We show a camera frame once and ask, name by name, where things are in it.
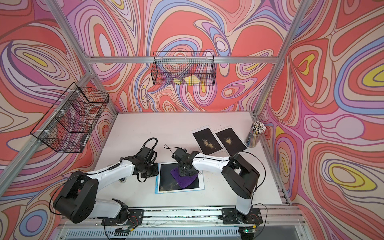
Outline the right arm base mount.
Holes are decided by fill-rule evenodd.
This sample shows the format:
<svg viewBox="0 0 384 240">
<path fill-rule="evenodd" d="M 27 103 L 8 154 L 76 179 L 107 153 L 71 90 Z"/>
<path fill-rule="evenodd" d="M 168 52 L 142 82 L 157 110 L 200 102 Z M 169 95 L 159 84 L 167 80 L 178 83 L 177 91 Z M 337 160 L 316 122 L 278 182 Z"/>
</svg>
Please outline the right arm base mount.
<svg viewBox="0 0 384 240">
<path fill-rule="evenodd" d="M 245 215 L 240 213 L 235 208 L 224 208 L 222 214 L 218 216 L 219 220 L 225 225 L 234 224 L 253 224 L 260 225 L 263 223 L 262 214 L 259 208 L 251 208 L 250 212 Z"/>
</svg>

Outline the purple microfiber cloth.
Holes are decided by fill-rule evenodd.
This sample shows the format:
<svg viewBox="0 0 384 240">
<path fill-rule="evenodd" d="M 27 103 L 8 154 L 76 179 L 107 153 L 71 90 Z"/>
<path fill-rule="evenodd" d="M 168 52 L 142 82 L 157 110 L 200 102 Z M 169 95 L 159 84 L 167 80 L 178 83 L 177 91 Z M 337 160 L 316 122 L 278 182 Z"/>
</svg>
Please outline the purple microfiber cloth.
<svg viewBox="0 0 384 240">
<path fill-rule="evenodd" d="M 179 174 L 179 169 L 174 168 L 171 170 L 171 175 L 176 181 L 176 183 L 181 187 L 181 189 L 186 189 L 188 186 L 190 186 L 198 177 L 198 175 L 193 175 L 193 176 L 184 176 L 182 177 Z"/>
</svg>

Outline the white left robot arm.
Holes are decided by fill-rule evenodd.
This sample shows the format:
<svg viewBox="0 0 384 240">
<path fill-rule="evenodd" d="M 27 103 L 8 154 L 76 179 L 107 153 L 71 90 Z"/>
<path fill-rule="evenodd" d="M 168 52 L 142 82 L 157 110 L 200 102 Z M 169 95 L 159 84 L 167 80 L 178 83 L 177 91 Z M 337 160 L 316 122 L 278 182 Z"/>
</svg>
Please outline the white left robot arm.
<svg viewBox="0 0 384 240">
<path fill-rule="evenodd" d="M 157 153 L 153 149 L 142 147 L 137 154 L 121 157 L 112 166 L 88 173 L 76 171 L 60 190 L 53 208 L 74 224 L 89 218 L 99 218 L 111 221 L 114 225 L 125 225 L 133 218 L 128 206 L 116 198 L 98 199 L 97 194 L 130 176 L 136 176 L 137 180 L 157 176 L 159 170 L 156 158 Z"/>
</svg>

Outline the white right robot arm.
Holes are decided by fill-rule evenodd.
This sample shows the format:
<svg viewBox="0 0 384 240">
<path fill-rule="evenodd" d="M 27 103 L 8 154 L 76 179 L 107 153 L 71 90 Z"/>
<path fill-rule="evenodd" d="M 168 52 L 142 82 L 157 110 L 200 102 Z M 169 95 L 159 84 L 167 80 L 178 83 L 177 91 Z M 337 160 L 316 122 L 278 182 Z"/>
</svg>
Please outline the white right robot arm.
<svg viewBox="0 0 384 240">
<path fill-rule="evenodd" d="M 177 181 L 191 179 L 201 171 L 220 173 L 237 195 L 237 213 L 243 216 L 250 213 L 260 173 L 243 156 L 237 153 L 230 157 L 214 157 L 197 151 L 189 154 L 186 149 L 177 148 L 172 158 L 178 163 Z"/>
</svg>

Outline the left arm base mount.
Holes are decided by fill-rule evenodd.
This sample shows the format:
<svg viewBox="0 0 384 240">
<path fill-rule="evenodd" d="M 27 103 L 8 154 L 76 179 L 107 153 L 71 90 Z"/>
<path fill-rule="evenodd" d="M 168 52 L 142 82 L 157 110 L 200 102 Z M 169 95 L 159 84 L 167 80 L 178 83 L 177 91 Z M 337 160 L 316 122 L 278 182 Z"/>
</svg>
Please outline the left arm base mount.
<svg viewBox="0 0 384 240">
<path fill-rule="evenodd" d="M 122 201 L 117 199 L 112 200 L 118 203 L 122 208 L 115 218 L 102 218 L 102 226 L 130 226 L 135 228 L 142 224 L 144 210 L 129 209 Z"/>
</svg>

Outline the blue white drawing tablet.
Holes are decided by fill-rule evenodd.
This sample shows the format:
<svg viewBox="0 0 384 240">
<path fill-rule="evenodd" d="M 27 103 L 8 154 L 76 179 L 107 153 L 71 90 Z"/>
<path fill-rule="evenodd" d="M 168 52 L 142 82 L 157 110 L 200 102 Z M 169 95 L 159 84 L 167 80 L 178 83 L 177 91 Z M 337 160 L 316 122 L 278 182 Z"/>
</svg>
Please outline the blue white drawing tablet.
<svg viewBox="0 0 384 240">
<path fill-rule="evenodd" d="M 179 174 L 178 163 L 159 163 L 155 194 L 201 191 L 205 189 L 203 173 L 189 177 Z"/>
</svg>

